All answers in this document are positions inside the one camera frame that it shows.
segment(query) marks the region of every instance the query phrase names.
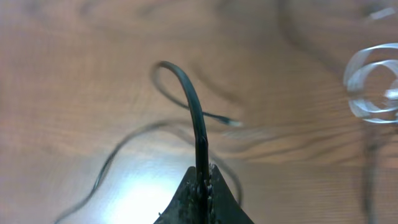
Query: wooden table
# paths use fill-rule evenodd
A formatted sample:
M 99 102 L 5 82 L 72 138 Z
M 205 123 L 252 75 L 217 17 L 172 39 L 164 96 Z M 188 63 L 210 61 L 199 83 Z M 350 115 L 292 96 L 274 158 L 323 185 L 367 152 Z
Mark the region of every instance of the wooden table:
M 204 110 L 244 123 L 206 119 L 210 149 L 241 178 L 253 221 L 362 223 L 363 133 L 342 74 L 358 50 L 396 42 L 398 21 L 365 22 L 358 3 L 0 1 L 0 223 L 53 222 L 88 193 L 127 133 L 159 120 L 189 124 L 150 82 L 158 60 L 187 72 Z M 387 76 L 375 78 L 375 93 Z M 175 77 L 162 80 L 183 99 Z M 387 223 L 398 218 L 395 148 L 392 140 L 382 150 Z M 153 223 L 193 152 L 167 131 L 134 139 L 64 223 Z

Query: wood grain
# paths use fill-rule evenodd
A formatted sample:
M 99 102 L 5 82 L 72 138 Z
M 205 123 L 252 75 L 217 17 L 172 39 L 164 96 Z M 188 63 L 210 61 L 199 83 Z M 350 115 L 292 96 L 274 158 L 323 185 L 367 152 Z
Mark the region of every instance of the wood grain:
M 244 123 L 234 129 L 206 120 L 210 148 L 242 177 L 244 209 L 256 223 L 293 223 L 296 215 L 294 223 L 357 223 L 357 190 L 342 189 L 352 176 L 339 182 L 338 174 L 356 174 L 350 166 L 363 162 L 363 133 L 341 78 L 355 52 L 398 34 L 396 17 L 365 23 L 360 10 L 354 0 L 0 0 L 0 223 L 51 223 L 89 191 L 110 150 L 138 127 L 184 119 L 176 124 L 191 133 L 188 111 L 149 80 L 158 60 L 188 73 L 204 110 Z M 371 89 L 382 93 L 388 75 L 378 72 Z M 183 98 L 175 77 L 162 81 Z M 391 175 L 396 141 L 382 149 Z M 153 223 L 193 164 L 193 149 L 172 134 L 140 136 L 65 223 Z M 311 181 L 328 174 L 326 182 L 340 184 Z M 308 178 L 303 186 L 300 175 Z M 291 178 L 289 193 L 269 186 Z M 311 198 L 301 187 L 336 195 Z M 345 196 L 358 219 L 327 209 Z M 283 210 L 289 198 L 308 210 Z M 311 211 L 311 202 L 324 200 L 330 204 Z

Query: blurred background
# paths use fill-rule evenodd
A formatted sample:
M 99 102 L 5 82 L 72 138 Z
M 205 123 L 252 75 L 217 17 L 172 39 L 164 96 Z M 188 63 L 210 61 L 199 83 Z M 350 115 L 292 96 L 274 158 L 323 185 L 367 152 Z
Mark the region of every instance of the blurred background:
M 53 223 L 139 127 L 177 120 L 193 134 L 189 112 L 150 82 L 159 60 L 185 70 L 205 111 L 243 122 L 206 119 L 209 148 L 239 176 L 253 222 L 364 223 L 364 137 L 343 72 L 357 51 L 397 40 L 398 18 L 372 19 L 373 4 L 0 0 L 0 223 Z M 374 73 L 369 95 L 383 95 L 392 75 Z M 162 81 L 184 99 L 174 76 Z M 394 138 L 381 155 L 376 208 L 380 223 L 395 223 Z M 153 223 L 194 164 L 194 148 L 173 134 L 142 135 L 63 223 Z

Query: wooden surface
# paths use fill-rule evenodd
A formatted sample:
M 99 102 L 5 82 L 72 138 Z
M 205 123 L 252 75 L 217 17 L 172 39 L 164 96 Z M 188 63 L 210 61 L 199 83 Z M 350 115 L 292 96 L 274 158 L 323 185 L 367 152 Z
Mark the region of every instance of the wooden surface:
M 53 222 L 90 190 L 127 133 L 158 120 L 189 121 L 152 86 L 158 60 L 188 73 L 204 110 L 244 123 L 206 120 L 210 149 L 240 176 L 244 209 L 256 223 L 361 223 L 351 181 L 360 178 L 352 167 L 363 161 L 363 134 L 342 74 L 355 52 L 398 34 L 396 17 L 365 22 L 361 6 L 0 0 L 0 223 Z M 162 80 L 183 98 L 175 77 Z M 395 146 L 382 150 L 384 167 L 398 167 Z M 192 165 L 192 147 L 174 135 L 140 136 L 65 223 L 153 223 Z

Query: blurry dark cable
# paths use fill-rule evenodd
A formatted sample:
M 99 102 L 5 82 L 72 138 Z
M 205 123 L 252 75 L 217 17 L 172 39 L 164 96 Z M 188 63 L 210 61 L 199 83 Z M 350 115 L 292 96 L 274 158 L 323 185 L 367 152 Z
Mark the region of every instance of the blurry dark cable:
M 179 106 L 186 108 L 189 110 L 189 107 L 185 104 L 183 104 L 182 102 L 176 100 L 174 97 L 172 97 L 171 95 L 169 95 L 163 88 L 163 86 L 160 84 L 159 79 L 158 79 L 158 72 L 154 72 L 152 74 L 152 81 L 154 82 L 156 88 L 164 95 L 166 96 L 169 100 L 173 101 L 174 103 L 178 104 Z M 227 117 L 224 116 L 218 116 L 218 115 L 214 115 L 214 114 L 210 114 L 210 113 L 206 113 L 204 112 L 203 115 L 205 116 L 210 116 L 214 119 L 216 119 L 217 121 L 223 123 L 223 124 L 228 124 L 228 125 L 233 125 L 231 123 L 235 122 L 232 119 L 229 119 Z M 116 147 L 112 150 L 111 154 L 108 156 L 108 158 L 105 160 L 105 163 L 103 164 L 96 180 L 95 183 L 93 185 L 93 188 L 91 189 L 91 191 L 89 192 L 89 194 L 80 202 L 78 202 L 76 205 L 70 207 L 69 209 L 65 210 L 54 222 L 54 224 L 59 224 L 61 223 L 62 220 L 66 219 L 67 217 L 69 217 L 70 215 L 72 215 L 73 213 L 79 211 L 81 208 L 83 208 L 89 201 L 90 199 L 94 196 L 95 192 L 98 190 L 98 188 L 101 186 L 101 184 L 103 183 L 106 175 L 108 174 L 108 171 L 112 165 L 112 162 L 114 160 L 114 158 L 116 157 L 117 153 L 123 148 L 124 145 L 126 145 L 129 141 L 131 141 L 132 139 L 134 139 L 137 136 L 140 136 L 141 134 L 145 134 L 151 131 L 155 131 L 158 130 L 159 128 L 165 127 L 165 126 L 170 126 L 172 123 L 170 123 L 170 121 L 159 121 L 147 126 L 144 126 L 140 129 L 137 129 L 135 131 L 133 131 L 132 133 L 128 134 L 126 137 L 124 137 L 122 139 L 122 141 L 120 141 Z M 178 137 L 180 137 L 181 139 L 183 139 L 184 141 L 188 142 L 189 144 L 191 144 L 192 146 L 195 145 L 195 140 L 193 138 L 191 138 L 191 140 L 189 140 L 187 137 L 187 135 L 185 135 L 185 137 L 181 137 L 181 135 L 183 135 L 184 133 L 180 130 L 179 132 L 176 133 L 176 135 Z M 217 157 L 214 153 L 212 153 L 211 151 L 209 151 L 209 156 L 211 159 L 213 159 L 221 169 L 223 169 L 232 179 L 236 190 L 237 190 L 237 202 L 239 204 L 239 206 L 242 205 L 242 201 L 243 201 L 243 190 L 242 190 L 242 185 L 239 181 L 238 176 L 234 173 L 234 171 L 219 157 Z

